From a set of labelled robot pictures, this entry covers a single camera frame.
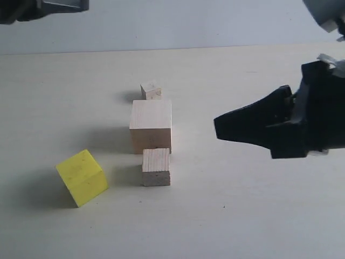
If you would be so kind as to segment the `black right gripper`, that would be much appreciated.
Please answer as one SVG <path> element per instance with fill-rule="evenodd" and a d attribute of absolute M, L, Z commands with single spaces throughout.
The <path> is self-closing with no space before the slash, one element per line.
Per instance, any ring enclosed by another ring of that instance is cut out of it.
<path fill-rule="evenodd" d="M 303 64 L 295 93 L 288 85 L 213 120 L 216 137 L 265 147 L 274 159 L 344 148 L 344 78 L 322 61 Z"/>

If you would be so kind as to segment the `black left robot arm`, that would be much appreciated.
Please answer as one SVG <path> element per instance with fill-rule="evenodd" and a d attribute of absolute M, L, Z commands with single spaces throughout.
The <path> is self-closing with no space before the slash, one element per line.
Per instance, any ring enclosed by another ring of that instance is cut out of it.
<path fill-rule="evenodd" d="M 1 24 L 28 22 L 47 16 L 38 3 L 31 0 L 1 0 Z"/>

